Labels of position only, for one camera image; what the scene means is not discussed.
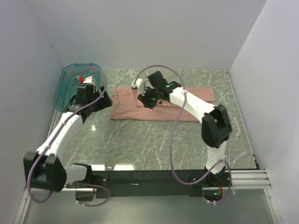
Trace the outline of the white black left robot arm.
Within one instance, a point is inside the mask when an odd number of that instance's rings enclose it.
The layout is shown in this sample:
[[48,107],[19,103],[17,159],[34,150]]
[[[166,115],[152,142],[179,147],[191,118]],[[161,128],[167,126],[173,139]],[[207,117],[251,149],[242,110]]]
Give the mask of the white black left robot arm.
[[93,183],[90,165],[74,164],[64,167],[60,161],[75,132],[93,113],[112,105],[106,87],[99,88],[90,83],[77,86],[77,94],[72,96],[63,110],[56,128],[48,139],[36,150],[27,152],[23,158],[27,188],[37,188],[60,192],[66,184],[78,182],[87,188]]

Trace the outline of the teal transparent plastic basket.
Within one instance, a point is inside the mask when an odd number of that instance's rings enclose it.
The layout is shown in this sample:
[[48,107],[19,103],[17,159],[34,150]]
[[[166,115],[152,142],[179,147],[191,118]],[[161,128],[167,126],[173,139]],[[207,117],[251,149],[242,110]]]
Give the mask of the teal transparent plastic basket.
[[90,67],[101,70],[101,67],[95,63],[74,63],[63,69],[53,101],[58,111],[63,112],[72,96],[77,93],[79,77],[85,69]]

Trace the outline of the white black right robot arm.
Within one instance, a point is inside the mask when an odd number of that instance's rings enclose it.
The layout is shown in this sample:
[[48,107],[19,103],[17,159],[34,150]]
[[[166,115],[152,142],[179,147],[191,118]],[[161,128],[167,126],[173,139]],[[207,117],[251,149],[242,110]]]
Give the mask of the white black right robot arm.
[[139,90],[138,99],[144,107],[152,109],[159,100],[165,100],[180,107],[179,115],[186,111],[202,124],[201,137],[207,145],[205,174],[193,182],[180,180],[174,169],[172,174],[183,185],[195,185],[205,179],[208,185],[216,186],[228,167],[228,163],[225,162],[225,148],[232,132],[225,106],[215,106],[200,99],[191,94],[183,83],[167,82],[159,71],[149,75],[148,81],[150,86],[146,86],[146,80],[137,77],[131,84],[133,89]]

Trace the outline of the pink printed t-shirt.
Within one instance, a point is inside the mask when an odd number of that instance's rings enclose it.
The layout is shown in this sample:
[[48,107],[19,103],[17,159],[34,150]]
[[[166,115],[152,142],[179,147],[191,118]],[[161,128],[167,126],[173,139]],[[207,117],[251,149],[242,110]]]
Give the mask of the pink printed t-shirt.
[[[187,88],[187,90],[200,99],[215,104],[213,88]],[[113,107],[110,112],[111,120],[134,119],[147,121],[175,121],[180,107],[165,100],[159,100],[153,108],[145,108],[137,98],[139,90],[131,87],[116,88],[111,96]],[[189,112],[183,111],[179,121],[197,122],[198,120]]]

